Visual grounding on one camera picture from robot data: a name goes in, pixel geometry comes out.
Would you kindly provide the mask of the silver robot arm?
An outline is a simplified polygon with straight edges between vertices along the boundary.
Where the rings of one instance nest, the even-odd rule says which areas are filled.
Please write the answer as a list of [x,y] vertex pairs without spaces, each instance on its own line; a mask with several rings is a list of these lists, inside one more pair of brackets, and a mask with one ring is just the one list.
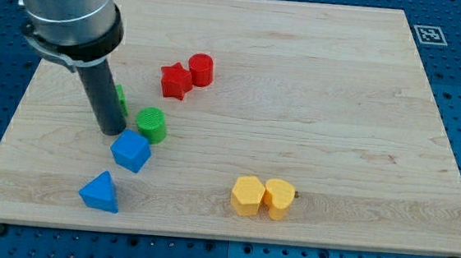
[[67,67],[96,67],[122,41],[113,0],[21,0],[28,21],[21,32],[40,57]]

